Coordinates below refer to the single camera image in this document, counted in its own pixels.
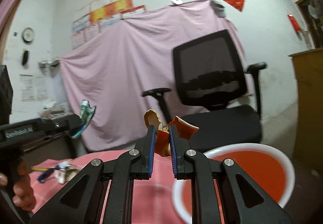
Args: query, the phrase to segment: white rim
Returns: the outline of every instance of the white rim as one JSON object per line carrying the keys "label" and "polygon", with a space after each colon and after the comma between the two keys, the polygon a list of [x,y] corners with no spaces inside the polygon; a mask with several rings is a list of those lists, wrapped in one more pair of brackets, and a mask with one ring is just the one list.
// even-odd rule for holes
{"label": "white rim", "polygon": [[[290,199],[290,196],[292,195],[294,185],[295,185],[295,171],[292,162],[290,159],[280,150],[273,148],[271,146],[263,145],[263,144],[256,144],[256,143],[240,143],[240,144],[233,144],[233,145],[227,145],[222,146],[213,150],[210,150],[206,153],[204,153],[208,158],[213,158],[215,156],[221,156],[224,154],[227,154],[229,152],[235,152],[235,151],[259,151],[265,154],[269,154],[272,157],[274,157],[282,166],[285,175],[285,190],[283,192],[283,195],[279,201],[279,206],[282,208],[285,207],[286,203]],[[182,201],[182,190],[184,186],[184,180],[176,180],[173,185],[172,190],[172,200],[174,207],[179,214],[179,216],[187,223],[192,224],[192,216],[190,213],[187,212],[183,201]]]}

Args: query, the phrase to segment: silver screw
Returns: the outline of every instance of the silver screw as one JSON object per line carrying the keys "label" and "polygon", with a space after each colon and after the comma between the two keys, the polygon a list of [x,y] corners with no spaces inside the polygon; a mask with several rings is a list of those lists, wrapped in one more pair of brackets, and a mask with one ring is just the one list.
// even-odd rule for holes
{"label": "silver screw", "polygon": [[224,164],[226,164],[227,166],[232,166],[235,162],[230,159],[230,158],[227,158],[225,161],[224,161]]}
{"label": "silver screw", "polygon": [[138,154],[139,154],[139,151],[138,151],[137,149],[131,149],[131,150],[129,151],[129,154],[130,154],[130,155],[132,155],[132,156],[136,156],[136,155],[138,155]]}
{"label": "silver screw", "polygon": [[101,164],[101,160],[99,160],[98,158],[95,158],[91,161],[92,166],[98,166],[100,164]]}
{"label": "silver screw", "polygon": [[193,150],[193,149],[189,149],[189,150],[186,151],[186,154],[188,156],[195,156],[196,155],[196,151]]}

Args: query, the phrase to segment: black office chair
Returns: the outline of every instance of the black office chair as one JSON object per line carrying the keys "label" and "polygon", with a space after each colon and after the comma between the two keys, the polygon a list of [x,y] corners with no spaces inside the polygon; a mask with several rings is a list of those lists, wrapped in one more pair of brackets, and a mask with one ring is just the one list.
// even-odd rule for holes
{"label": "black office chair", "polygon": [[[193,135],[191,147],[200,152],[235,143],[259,143],[261,101],[258,75],[264,62],[250,65],[255,84],[257,112],[249,105],[227,108],[229,101],[247,92],[239,55],[227,30],[206,35],[182,44],[173,51],[174,73],[178,96],[184,105],[203,106],[209,113],[181,117],[200,129]],[[170,88],[158,88],[142,93],[159,102],[167,123],[172,121],[164,100]]]}

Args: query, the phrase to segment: brown wooden cabinet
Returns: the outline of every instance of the brown wooden cabinet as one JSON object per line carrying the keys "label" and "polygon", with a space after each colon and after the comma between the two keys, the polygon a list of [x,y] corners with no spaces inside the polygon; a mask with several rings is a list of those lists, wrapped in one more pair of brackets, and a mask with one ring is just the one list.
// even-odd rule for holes
{"label": "brown wooden cabinet", "polygon": [[293,158],[323,172],[323,47],[290,56],[298,83],[298,128]]}

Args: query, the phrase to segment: round clock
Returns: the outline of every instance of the round clock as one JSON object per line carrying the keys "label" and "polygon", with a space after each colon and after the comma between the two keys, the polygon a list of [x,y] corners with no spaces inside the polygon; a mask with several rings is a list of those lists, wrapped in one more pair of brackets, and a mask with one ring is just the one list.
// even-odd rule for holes
{"label": "round clock", "polygon": [[32,28],[26,28],[22,32],[22,39],[26,44],[32,43],[34,38],[35,38],[35,32]]}

